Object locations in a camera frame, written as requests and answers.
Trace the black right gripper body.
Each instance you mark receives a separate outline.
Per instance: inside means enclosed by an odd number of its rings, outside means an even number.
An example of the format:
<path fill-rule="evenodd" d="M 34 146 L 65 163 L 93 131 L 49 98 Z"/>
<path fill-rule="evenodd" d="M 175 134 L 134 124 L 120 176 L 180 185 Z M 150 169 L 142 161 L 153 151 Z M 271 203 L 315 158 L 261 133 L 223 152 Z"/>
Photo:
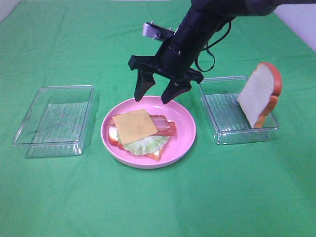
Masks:
<path fill-rule="evenodd" d="M 131 70 L 145 70 L 173 81 L 196 81 L 203 75 L 191 69 L 204 47 L 204 38 L 169 37 L 161 44 L 154 56 L 132 55 L 128 65 Z"/>

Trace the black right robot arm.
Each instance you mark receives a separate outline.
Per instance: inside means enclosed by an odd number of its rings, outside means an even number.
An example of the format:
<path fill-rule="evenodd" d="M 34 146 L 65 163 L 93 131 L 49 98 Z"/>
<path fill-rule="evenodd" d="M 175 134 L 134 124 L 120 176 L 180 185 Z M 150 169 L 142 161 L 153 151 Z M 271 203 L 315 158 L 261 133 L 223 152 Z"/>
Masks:
<path fill-rule="evenodd" d="M 265 16 L 272 13 L 276 0 L 193 0 L 175 32 L 160 30 L 163 40 L 154 56 L 132 55 L 128 65 L 137 70 L 134 98 L 140 101 L 155 85 L 154 74 L 168 78 L 161 96 L 164 104 L 191 89 L 191 82 L 203 80 L 201 72 L 191 69 L 210 38 L 239 16 Z"/>

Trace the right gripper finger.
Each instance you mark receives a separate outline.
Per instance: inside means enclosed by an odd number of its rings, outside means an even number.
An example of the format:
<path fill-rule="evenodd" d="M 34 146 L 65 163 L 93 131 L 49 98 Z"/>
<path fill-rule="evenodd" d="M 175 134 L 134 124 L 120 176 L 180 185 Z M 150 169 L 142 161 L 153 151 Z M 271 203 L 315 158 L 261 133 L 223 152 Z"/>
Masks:
<path fill-rule="evenodd" d="M 188 81 L 171 80 L 166 89 L 164 90 L 161 96 L 161 100 L 163 104 L 167 104 L 180 94 L 190 91 L 191 88 L 191 84 Z"/>
<path fill-rule="evenodd" d="M 139 102 L 145 93 L 156 84 L 153 73 L 145 70 L 137 70 L 137 82 L 134 91 L 134 98 Z"/>

